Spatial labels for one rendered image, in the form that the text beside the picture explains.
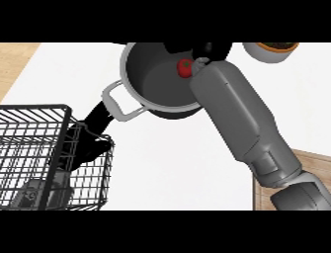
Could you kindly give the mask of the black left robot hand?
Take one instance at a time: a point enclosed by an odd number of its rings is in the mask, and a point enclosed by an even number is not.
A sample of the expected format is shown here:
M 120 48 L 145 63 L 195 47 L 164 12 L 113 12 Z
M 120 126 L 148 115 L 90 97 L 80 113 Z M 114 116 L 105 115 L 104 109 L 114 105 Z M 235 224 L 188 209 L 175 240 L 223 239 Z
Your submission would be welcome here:
M 114 117 L 107 111 L 102 102 L 98 103 L 80 124 L 74 124 L 67 130 L 61 156 L 56 167 L 65 171 L 74 171 L 86 162 L 111 149 L 111 142 L 99 139 Z

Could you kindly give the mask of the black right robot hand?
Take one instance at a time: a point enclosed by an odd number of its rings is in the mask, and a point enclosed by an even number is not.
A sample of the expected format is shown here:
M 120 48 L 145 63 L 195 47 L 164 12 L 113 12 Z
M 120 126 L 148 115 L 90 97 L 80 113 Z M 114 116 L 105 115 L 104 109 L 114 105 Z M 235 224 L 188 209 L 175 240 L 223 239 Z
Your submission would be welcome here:
M 192 59 L 206 57 L 210 61 L 220 61 L 226 58 L 232 44 L 229 42 L 166 42 L 169 53 L 191 52 Z

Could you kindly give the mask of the red tomato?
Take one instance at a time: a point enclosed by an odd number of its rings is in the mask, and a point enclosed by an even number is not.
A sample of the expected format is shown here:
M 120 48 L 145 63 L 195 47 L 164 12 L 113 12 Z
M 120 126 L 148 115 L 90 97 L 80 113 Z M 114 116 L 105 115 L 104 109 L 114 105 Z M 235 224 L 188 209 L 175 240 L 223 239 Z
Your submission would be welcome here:
M 191 76 L 191 66 L 192 60 L 191 59 L 181 59 L 176 64 L 176 73 L 181 78 L 188 78 Z

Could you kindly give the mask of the wooden cutting board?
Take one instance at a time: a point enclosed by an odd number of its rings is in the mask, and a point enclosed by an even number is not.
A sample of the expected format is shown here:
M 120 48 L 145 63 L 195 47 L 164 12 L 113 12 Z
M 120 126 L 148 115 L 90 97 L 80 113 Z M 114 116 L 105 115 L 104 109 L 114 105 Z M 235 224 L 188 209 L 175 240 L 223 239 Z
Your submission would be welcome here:
M 331 193 L 331 157 L 302 150 L 293 150 L 293 153 L 302 163 L 303 170 L 318 176 Z M 263 188 L 257 180 L 253 180 L 253 208 L 256 211 L 275 209 L 271 202 L 271 195 L 275 192 L 277 189 Z

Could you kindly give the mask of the grey bowl with brown rim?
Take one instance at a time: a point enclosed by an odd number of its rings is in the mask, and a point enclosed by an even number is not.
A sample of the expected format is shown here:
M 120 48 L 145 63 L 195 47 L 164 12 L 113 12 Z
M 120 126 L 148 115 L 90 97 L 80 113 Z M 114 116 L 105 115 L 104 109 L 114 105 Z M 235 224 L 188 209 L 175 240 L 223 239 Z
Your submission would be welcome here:
M 299 43 L 296 42 L 293 46 L 286 49 L 269 47 L 262 42 L 244 42 L 243 46 L 247 54 L 259 62 L 280 63 L 288 58 L 290 54 L 294 52 Z

